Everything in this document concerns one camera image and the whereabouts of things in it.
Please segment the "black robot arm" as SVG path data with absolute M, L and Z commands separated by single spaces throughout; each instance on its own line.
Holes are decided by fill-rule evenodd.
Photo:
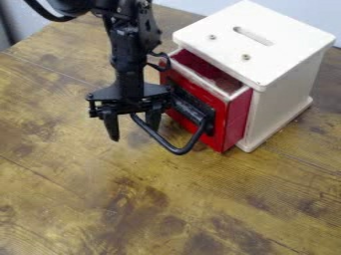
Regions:
M 167 101 L 168 92 L 144 81 L 144 67 L 157 71 L 161 68 L 148 62 L 147 55 L 167 57 L 155 53 L 161 43 L 161 30 L 157 27 L 152 0 L 46 0 L 61 14 L 56 21 L 69 21 L 88 12 L 103 19 L 111 41 L 111 65 L 116 80 L 107 87 L 87 95 L 89 116 L 99 118 L 111 140 L 120 139 L 119 115 L 145 113 L 148 123 L 160 123 L 161 111 L 153 106 Z

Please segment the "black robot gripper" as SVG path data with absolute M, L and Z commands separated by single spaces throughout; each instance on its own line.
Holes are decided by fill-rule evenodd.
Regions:
M 120 139 L 117 115 L 145 112 L 145 124 L 152 131 L 160 127 L 163 107 L 168 104 L 169 92 L 161 86 L 144 81 L 144 67 L 159 72 L 171 68 L 169 56 L 155 53 L 160 44 L 160 31 L 156 36 L 141 40 L 141 32 L 133 28 L 112 29 L 109 32 L 115 68 L 113 83 L 87 95 L 89 117 L 104 121 L 112 141 Z

